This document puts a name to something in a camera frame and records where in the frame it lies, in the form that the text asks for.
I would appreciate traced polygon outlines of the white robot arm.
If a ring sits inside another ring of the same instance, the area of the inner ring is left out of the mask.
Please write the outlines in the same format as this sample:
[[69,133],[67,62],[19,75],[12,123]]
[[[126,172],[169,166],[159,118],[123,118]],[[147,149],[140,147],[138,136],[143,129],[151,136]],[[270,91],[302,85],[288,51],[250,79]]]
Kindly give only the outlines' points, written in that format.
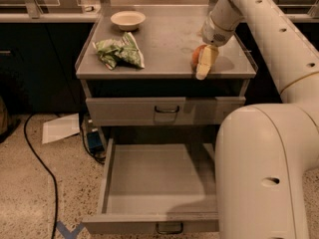
[[302,187],[319,158],[319,54],[273,0],[209,0],[204,42],[246,22],[280,95],[221,124],[215,146],[220,239],[310,239]]

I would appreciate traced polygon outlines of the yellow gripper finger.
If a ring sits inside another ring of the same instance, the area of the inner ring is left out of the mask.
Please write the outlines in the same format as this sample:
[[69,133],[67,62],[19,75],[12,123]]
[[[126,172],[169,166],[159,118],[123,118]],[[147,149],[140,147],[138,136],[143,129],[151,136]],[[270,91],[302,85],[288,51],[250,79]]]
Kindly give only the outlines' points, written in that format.
[[213,45],[206,45],[200,52],[198,64],[195,68],[195,76],[198,80],[204,80],[208,75],[211,67],[218,57],[218,48]]

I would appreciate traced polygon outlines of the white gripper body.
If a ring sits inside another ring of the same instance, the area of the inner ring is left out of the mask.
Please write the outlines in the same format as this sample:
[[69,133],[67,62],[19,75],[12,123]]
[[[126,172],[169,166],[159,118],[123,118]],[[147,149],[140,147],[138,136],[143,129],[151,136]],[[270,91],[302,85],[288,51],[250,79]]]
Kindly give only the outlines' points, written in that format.
[[208,45],[216,47],[224,46],[233,36],[233,31],[224,30],[219,27],[212,19],[209,13],[201,28],[202,41]]

